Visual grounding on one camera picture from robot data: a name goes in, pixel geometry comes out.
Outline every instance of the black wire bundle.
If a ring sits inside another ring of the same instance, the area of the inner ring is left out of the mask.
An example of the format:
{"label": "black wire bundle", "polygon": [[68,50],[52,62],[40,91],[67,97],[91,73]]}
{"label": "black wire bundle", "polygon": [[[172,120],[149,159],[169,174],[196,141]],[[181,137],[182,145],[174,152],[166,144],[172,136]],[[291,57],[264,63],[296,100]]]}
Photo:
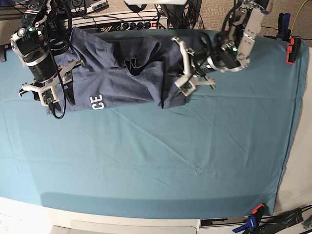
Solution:
{"label": "black wire bundle", "polygon": [[221,31],[224,32],[225,31],[225,27],[227,25],[227,23],[229,23],[229,27],[232,25],[233,21],[234,21],[234,18],[235,18],[235,11],[242,5],[242,2],[241,1],[238,1],[237,4],[235,4],[233,6],[233,8],[227,13],[224,21],[223,21],[223,24],[222,24],[222,28],[221,28]]}
{"label": "black wire bundle", "polygon": [[180,28],[184,28],[184,29],[192,28],[192,29],[194,29],[194,27],[196,25],[196,19],[197,19],[196,13],[198,13],[198,15],[200,16],[200,19],[201,19],[201,22],[203,25],[203,29],[205,29],[204,21],[203,21],[201,14],[199,13],[199,11],[196,9],[196,6],[194,6],[194,4],[191,1],[187,1],[185,6],[184,6],[184,10],[183,10],[182,15],[181,15],[181,21],[179,22]]}
{"label": "black wire bundle", "polygon": [[[300,208],[302,210],[301,213],[304,213],[308,210],[311,210],[312,209],[312,205],[309,205],[309,206],[305,206],[305,207],[302,207]],[[292,214],[290,217],[295,217],[297,216],[297,214]],[[262,219],[273,219],[273,218],[278,218],[279,216],[276,215],[276,216],[268,216],[268,217],[263,217]],[[275,224],[275,223],[278,223],[278,222],[264,222],[264,221],[261,221],[261,223],[269,223],[269,224]]]}

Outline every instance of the cable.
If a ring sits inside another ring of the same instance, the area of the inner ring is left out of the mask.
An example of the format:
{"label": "cable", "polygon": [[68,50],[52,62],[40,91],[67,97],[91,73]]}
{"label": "cable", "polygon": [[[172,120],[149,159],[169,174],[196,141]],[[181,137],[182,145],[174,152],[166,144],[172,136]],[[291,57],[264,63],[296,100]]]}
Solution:
{"label": "cable", "polygon": [[272,28],[272,29],[274,29],[274,30],[278,30],[277,28],[274,28],[274,27],[267,27],[267,26],[261,26],[261,27],[263,27],[263,28]]}
{"label": "cable", "polygon": [[179,22],[179,25],[181,25],[181,21],[178,19],[178,17],[177,17],[174,13],[172,13],[172,12],[167,8],[166,5],[164,5],[164,6],[165,6],[165,8],[166,8],[166,11],[168,11],[171,15],[173,15],[173,16],[175,17],[175,19]]}
{"label": "cable", "polygon": [[[274,28],[274,27],[266,27],[266,26],[261,26],[261,27],[264,27],[264,28],[272,28],[274,30],[278,30],[277,28]],[[302,40],[312,40],[312,39],[306,39],[306,38],[302,38],[301,36],[293,36],[291,35],[292,38],[300,38]]]}
{"label": "cable", "polygon": [[188,2],[188,4],[186,4],[185,6],[189,6],[188,7],[188,11],[185,15],[185,12],[183,11],[184,17],[185,17],[185,22],[186,22],[186,26],[192,26],[192,29],[194,29],[195,24],[196,24],[196,11],[195,11],[195,7],[193,5],[193,3]]}
{"label": "cable", "polygon": [[158,14],[158,17],[157,17],[156,29],[159,29],[159,21],[160,21],[160,14]]}
{"label": "cable", "polygon": [[25,8],[28,8],[28,6],[27,5],[25,5],[25,4],[23,4],[23,3],[20,3],[20,2],[16,2],[18,5],[21,5],[21,6],[23,6],[23,7],[25,7]]}
{"label": "cable", "polygon": [[139,13],[137,12],[137,15],[141,18],[141,20],[143,20],[143,22],[145,23],[144,19],[139,15]]}
{"label": "cable", "polygon": [[22,11],[20,11],[19,9],[17,9],[12,3],[10,3],[8,0],[6,0],[6,2],[8,4],[10,4],[15,10],[17,10],[18,12],[20,12],[22,15],[24,15],[24,13]]}
{"label": "cable", "polygon": [[161,23],[159,23],[159,28],[160,28],[160,29],[161,29],[161,28],[168,29],[168,28],[166,28],[164,25],[162,25]]}
{"label": "cable", "polygon": [[299,13],[301,12],[303,6],[304,6],[308,1],[310,1],[310,0],[305,0],[305,1],[303,2],[303,4],[301,5],[301,7],[299,8],[298,13],[297,13],[296,17],[294,18],[294,21],[293,21],[293,24],[292,24],[291,33],[293,32],[294,24],[296,23],[296,20],[297,20],[297,18],[298,18],[298,16],[299,16]]}
{"label": "cable", "polygon": [[[305,206],[305,207],[300,208],[300,209],[301,209],[301,213],[304,213],[304,212],[312,209],[312,205]],[[287,218],[290,219],[290,218],[293,218],[293,217],[295,217],[297,215],[298,215],[297,213],[294,213],[294,214],[292,214],[291,216],[289,216]],[[261,218],[261,219],[271,219],[271,218],[277,218],[277,217],[279,217],[279,216],[278,215],[276,215],[276,216],[268,216],[268,217],[264,217],[264,218]],[[276,223],[281,223],[281,222],[283,222],[283,221],[281,220],[279,222],[272,222],[271,224],[276,224]]]}
{"label": "cable", "polygon": [[[208,50],[209,53],[207,53],[207,57],[205,59],[203,59],[203,61],[198,65],[198,67],[200,68],[206,62],[206,60],[209,56],[211,57],[213,63],[216,64],[216,58],[215,58],[215,54],[214,54],[213,45],[212,45],[211,39],[208,36],[208,34],[200,32],[199,33],[199,43],[202,46],[206,47],[206,49]],[[190,81],[190,79],[193,77],[193,75],[195,75],[196,72],[197,72],[197,69],[194,69],[194,71],[191,73],[191,75],[187,81]]]}
{"label": "cable", "polygon": [[233,12],[235,12],[241,5],[242,5],[242,2],[238,1],[238,3],[227,13],[227,15],[226,15],[226,17],[225,17],[225,19],[223,21],[223,24],[222,24],[222,28],[221,28],[222,32],[225,31],[226,24],[229,21],[231,14]]}
{"label": "cable", "polygon": [[97,25],[97,22],[96,22],[96,20],[94,19],[94,18],[92,18],[93,19],[93,22],[94,22],[94,24],[96,25],[96,32],[98,33],[99,31],[99,29],[98,29],[98,25]]}
{"label": "cable", "polygon": [[[154,18],[152,18],[151,20],[149,20],[149,21],[147,21],[147,22],[145,22],[145,23],[149,23],[149,22],[153,21],[154,19],[156,19],[156,17],[157,17],[160,13],[161,13],[161,11],[159,11],[159,12],[156,14],[156,16],[155,16]],[[123,22],[123,23],[128,23],[127,21],[125,21],[125,20],[123,20],[123,19],[120,19],[120,18],[118,18],[118,17],[114,17],[114,16],[84,16],[84,15],[78,14],[78,13],[74,13],[74,15],[80,16],[80,17],[82,17],[82,18],[84,18],[84,19],[92,19],[92,18],[106,17],[106,18],[111,18],[111,19],[119,20],[119,21],[121,21],[121,22]]]}
{"label": "cable", "polygon": [[[68,1],[70,1],[70,0],[61,1],[61,5],[65,4],[65,3],[68,2]],[[47,19],[46,19],[46,21],[45,21],[45,23],[44,23],[44,34],[45,34],[46,44],[47,44],[47,47],[48,47],[48,52],[49,52],[49,54],[50,54],[50,57],[51,57],[51,60],[52,60],[54,69],[55,69],[55,71],[56,71],[56,73],[57,73],[57,76],[58,76],[60,85],[61,85],[61,87],[62,87],[62,91],[63,91],[63,102],[64,102],[64,103],[63,103],[63,110],[62,110],[61,116],[57,116],[57,115],[56,115],[56,113],[55,113],[55,106],[54,106],[53,103],[49,103],[49,108],[50,108],[50,110],[51,110],[51,112],[52,112],[52,115],[53,115],[55,118],[57,118],[57,119],[62,119],[62,118],[64,117],[64,115],[65,115],[65,112],[66,112],[66,94],[65,94],[65,88],[64,88],[64,84],[63,84],[62,78],[60,77],[60,74],[59,74],[59,68],[58,68],[57,63],[55,62],[54,56],[53,56],[53,54],[52,54],[52,50],[51,50],[51,46],[50,46],[50,41],[49,41],[49,38],[48,38],[48,30],[47,30],[47,28],[48,28],[48,19],[49,19],[49,16],[50,16],[50,15],[51,15],[51,13],[48,14],[48,17],[47,17]],[[72,19],[72,17],[71,17],[71,12],[70,12],[69,15],[68,15],[68,31],[71,30],[71,23],[70,23],[71,19]]]}
{"label": "cable", "polygon": [[53,66],[54,66],[54,69],[58,75],[58,79],[59,79],[59,82],[60,82],[60,85],[62,87],[62,91],[63,91],[63,110],[62,110],[62,114],[61,116],[57,116],[55,114],[55,107],[54,107],[54,104],[52,103],[49,103],[49,108],[53,114],[53,116],[57,119],[62,119],[65,115],[65,111],[66,111],[66,96],[65,96],[65,88],[64,88],[64,84],[63,84],[63,81],[62,81],[62,78],[60,77],[60,74],[59,74],[59,68],[55,62],[55,59],[54,59],[54,56],[52,54],[52,50],[51,50],[51,47],[50,47],[50,42],[49,42],[49,38],[48,38],[48,34],[47,34],[47,25],[48,25],[48,18],[46,19],[45,23],[44,23],[44,32],[45,32],[45,38],[46,38],[46,44],[47,44],[47,47],[48,47],[48,51],[49,51],[49,54],[50,54],[50,57],[51,57],[51,60],[52,60],[52,63],[53,63]]}
{"label": "cable", "polygon": [[205,25],[204,25],[203,18],[201,17],[200,12],[199,12],[199,11],[197,11],[197,9],[195,9],[195,10],[196,10],[196,12],[197,12],[197,13],[198,13],[198,15],[199,15],[199,17],[200,17],[200,19],[201,19],[201,23],[203,24],[203,29],[205,30]]}
{"label": "cable", "polygon": [[302,40],[312,40],[312,39],[305,39],[305,38],[302,38],[301,36],[293,36],[293,35],[291,35],[291,37],[293,37],[293,38],[300,38],[300,39],[302,39]]}

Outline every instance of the orange clamp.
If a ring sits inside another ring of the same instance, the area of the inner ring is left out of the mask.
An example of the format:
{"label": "orange clamp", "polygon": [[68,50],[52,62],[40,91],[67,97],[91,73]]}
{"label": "orange clamp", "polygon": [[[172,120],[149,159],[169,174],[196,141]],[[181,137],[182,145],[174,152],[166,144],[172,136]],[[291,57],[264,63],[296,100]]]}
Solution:
{"label": "orange clamp", "polygon": [[257,211],[258,211],[258,209],[260,208],[260,207],[265,207],[263,204],[260,204],[260,205],[258,205],[256,208],[254,208],[254,210],[252,211],[252,213],[253,213],[253,215],[255,214],[255,213],[257,213]]}

